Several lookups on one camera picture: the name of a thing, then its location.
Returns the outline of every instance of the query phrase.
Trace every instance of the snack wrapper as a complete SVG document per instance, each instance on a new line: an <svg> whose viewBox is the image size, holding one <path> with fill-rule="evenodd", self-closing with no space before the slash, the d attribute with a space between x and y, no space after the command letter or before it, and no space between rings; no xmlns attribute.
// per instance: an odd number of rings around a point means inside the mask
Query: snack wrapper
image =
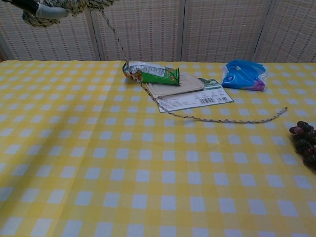
<svg viewBox="0 0 316 237"><path fill-rule="evenodd" d="M152 63L130 63L129 68L125 63L123 65L123 73L126 77L141 80L142 83L180 85L179 69L172 69Z"/></svg>
<svg viewBox="0 0 316 237"><path fill-rule="evenodd" d="M264 66L243 60L234 60L223 68L222 86L234 89L264 91L268 73Z"/></svg>

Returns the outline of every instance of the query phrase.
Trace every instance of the woven wall panel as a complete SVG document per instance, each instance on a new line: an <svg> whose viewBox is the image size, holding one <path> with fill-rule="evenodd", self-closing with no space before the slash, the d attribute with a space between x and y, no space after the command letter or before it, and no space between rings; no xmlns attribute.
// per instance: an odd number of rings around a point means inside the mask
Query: woven wall panel
<svg viewBox="0 0 316 237"><path fill-rule="evenodd" d="M178 61L184 8L182 0L121 0L105 13L117 30L131 61ZM123 60L121 48L97 12L105 60Z"/></svg>
<svg viewBox="0 0 316 237"><path fill-rule="evenodd" d="M236 58L249 59L269 2L190 0L182 60L227 62Z"/></svg>
<svg viewBox="0 0 316 237"><path fill-rule="evenodd" d="M24 23L22 10L0 2L0 34L16 60L96 60L84 14L60 25L35 28Z"/></svg>
<svg viewBox="0 0 316 237"><path fill-rule="evenodd" d="M256 61L316 62L316 1L276 0Z"/></svg>

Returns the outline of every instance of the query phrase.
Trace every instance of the tablecloth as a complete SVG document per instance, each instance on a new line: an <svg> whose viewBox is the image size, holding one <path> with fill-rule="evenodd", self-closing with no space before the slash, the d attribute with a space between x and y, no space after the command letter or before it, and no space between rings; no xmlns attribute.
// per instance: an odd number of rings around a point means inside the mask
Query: tablecloth
<svg viewBox="0 0 316 237"><path fill-rule="evenodd" d="M216 63L160 63L220 81ZM265 64L265 92L161 114L122 62L0 64L0 234L314 237L316 178L289 127L316 122L316 64Z"/></svg>

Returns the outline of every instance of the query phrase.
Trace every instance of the beige tray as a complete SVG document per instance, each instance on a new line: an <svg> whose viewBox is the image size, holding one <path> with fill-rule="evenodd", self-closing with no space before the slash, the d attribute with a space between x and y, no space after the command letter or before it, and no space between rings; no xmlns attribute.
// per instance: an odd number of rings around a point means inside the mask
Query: beige tray
<svg viewBox="0 0 316 237"><path fill-rule="evenodd" d="M190 91L202 90L204 83L191 75L180 75L180 86L158 83L148 83L147 88L153 97L158 98L167 95L182 94Z"/></svg>

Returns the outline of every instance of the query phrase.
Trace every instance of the blue package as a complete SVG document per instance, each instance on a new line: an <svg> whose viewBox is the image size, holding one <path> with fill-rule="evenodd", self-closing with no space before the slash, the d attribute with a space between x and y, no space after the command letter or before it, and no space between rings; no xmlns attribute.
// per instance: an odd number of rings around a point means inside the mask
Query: blue package
<svg viewBox="0 0 316 237"><path fill-rule="evenodd" d="M234 89L263 91L268 74L262 64L233 60L223 68L222 86Z"/></svg>

